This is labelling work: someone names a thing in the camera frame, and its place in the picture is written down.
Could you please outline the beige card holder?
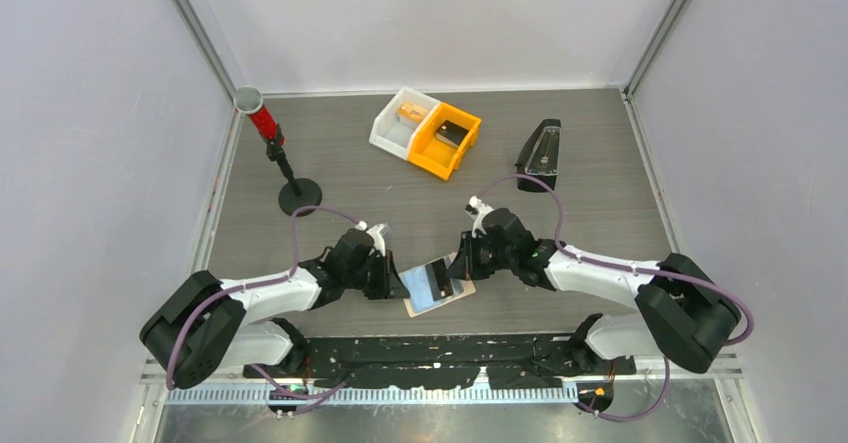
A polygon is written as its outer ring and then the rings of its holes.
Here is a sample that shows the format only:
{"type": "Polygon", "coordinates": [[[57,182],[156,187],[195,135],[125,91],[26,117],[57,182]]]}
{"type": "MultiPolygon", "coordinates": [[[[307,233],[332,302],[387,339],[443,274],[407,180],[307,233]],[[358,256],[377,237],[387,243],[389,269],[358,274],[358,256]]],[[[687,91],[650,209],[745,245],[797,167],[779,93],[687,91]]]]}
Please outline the beige card holder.
{"type": "MultiPolygon", "coordinates": [[[[448,267],[455,256],[455,253],[451,253],[435,260],[444,259],[445,264],[448,267]]],[[[452,279],[454,295],[440,301],[434,301],[430,292],[428,277],[425,269],[428,263],[410,268],[399,274],[401,280],[403,281],[404,285],[410,293],[410,297],[408,299],[404,299],[404,305],[407,314],[410,318],[415,318],[425,313],[442,308],[445,305],[458,301],[462,298],[471,296],[476,292],[476,287],[473,281],[462,281],[452,279]]]]}

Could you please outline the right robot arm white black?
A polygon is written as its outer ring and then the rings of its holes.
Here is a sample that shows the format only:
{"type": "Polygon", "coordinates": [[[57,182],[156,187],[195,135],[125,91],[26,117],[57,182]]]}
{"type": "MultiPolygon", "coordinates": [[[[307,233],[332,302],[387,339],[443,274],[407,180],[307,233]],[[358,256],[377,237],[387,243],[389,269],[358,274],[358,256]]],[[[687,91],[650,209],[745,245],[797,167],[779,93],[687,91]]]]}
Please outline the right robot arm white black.
{"type": "Polygon", "coordinates": [[[662,261],[629,261],[537,239],[506,208],[474,201],[451,278],[481,281],[508,271],[528,286],[578,292],[634,309],[592,316],[571,350],[574,366],[596,373],[618,357],[662,355],[691,373],[705,373],[743,319],[738,303],[716,290],[694,262],[671,253],[662,261]]]}

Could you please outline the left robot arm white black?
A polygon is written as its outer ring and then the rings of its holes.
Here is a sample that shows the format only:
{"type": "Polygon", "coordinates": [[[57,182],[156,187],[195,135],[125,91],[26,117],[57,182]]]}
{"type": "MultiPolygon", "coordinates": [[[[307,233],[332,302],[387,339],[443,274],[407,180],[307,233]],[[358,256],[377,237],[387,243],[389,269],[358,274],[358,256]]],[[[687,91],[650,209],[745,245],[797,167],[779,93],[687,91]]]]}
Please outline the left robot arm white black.
{"type": "Polygon", "coordinates": [[[388,233],[387,224],[359,223],[321,256],[280,273],[231,280],[195,272],[142,326],[140,342],[178,389],[249,364],[296,376],[305,368],[306,341],[284,314],[324,307],[348,290],[369,300],[408,297],[388,233]]]}

